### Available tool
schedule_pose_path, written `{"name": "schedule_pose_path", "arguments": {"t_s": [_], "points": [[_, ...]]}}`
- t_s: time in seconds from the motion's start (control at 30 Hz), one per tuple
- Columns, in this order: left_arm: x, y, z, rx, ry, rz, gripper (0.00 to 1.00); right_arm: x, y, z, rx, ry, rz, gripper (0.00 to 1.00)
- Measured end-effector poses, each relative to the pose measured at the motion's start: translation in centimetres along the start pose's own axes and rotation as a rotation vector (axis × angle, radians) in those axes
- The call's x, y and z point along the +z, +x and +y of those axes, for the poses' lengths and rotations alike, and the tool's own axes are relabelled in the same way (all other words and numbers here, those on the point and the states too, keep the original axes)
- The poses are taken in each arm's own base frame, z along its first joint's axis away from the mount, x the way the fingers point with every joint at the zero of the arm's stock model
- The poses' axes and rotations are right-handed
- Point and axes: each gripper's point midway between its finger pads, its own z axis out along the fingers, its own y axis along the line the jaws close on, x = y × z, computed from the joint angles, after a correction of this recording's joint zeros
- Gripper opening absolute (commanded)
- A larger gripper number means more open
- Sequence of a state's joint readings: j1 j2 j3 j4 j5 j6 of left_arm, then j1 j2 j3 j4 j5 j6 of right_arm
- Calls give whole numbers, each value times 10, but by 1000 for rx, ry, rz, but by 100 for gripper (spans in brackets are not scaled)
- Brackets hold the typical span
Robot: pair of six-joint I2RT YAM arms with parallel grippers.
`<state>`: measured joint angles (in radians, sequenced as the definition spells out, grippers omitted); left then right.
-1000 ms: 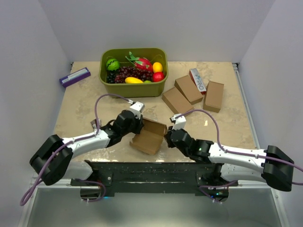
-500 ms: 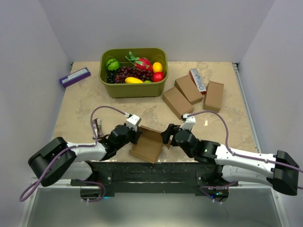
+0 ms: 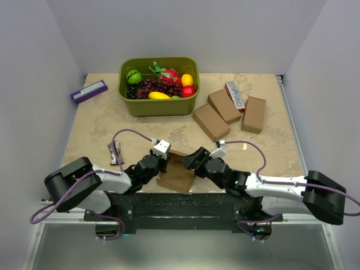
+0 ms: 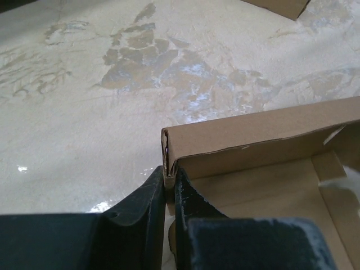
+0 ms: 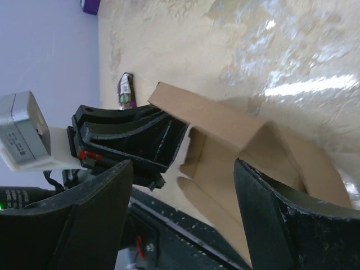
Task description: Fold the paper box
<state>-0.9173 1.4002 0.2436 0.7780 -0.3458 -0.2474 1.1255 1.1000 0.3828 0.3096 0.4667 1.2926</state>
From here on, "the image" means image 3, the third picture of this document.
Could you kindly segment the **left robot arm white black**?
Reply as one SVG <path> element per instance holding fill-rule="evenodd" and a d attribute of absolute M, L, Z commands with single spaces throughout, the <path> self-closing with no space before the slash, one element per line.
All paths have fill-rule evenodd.
<path fill-rule="evenodd" d="M 116 206 L 106 191 L 116 194 L 134 194 L 160 172 L 165 172 L 169 149 L 154 146 L 137 164 L 123 172 L 105 170 L 80 157 L 49 174 L 44 184 L 60 213 L 73 208 L 91 210 L 105 221 L 116 216 Z"/>

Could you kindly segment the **brown paper box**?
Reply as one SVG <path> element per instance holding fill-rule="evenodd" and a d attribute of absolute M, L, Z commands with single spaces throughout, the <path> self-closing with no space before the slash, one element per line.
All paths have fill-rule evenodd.
<path fill-rule="evenodd" d="M 160 173 L 157 178 L 158 185 L 173 191 L 187 194 L 195 179 L 193 171 L 188 170 L 182 163 L 181 158 L 187 154 L 170 150 L 169 161 L 165 173 Z"/>

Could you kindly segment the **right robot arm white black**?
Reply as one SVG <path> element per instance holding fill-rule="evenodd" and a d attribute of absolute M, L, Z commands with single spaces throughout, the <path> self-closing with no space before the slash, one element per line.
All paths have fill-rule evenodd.
<path fill-rule="evenodd" d="M 316 170 L 298 177 L 262 177 L 230 168 L 222 150 L 209 152 L 201 147 L 181 158 L 186 169 L 200 178 L 210 179 L 218 188 L 234 197 L 260 198 L 251 206 L 251 216 L 263 221 L 285 213 L 311 214 L 321 222 L 342 225 L 346 189 Z"/>

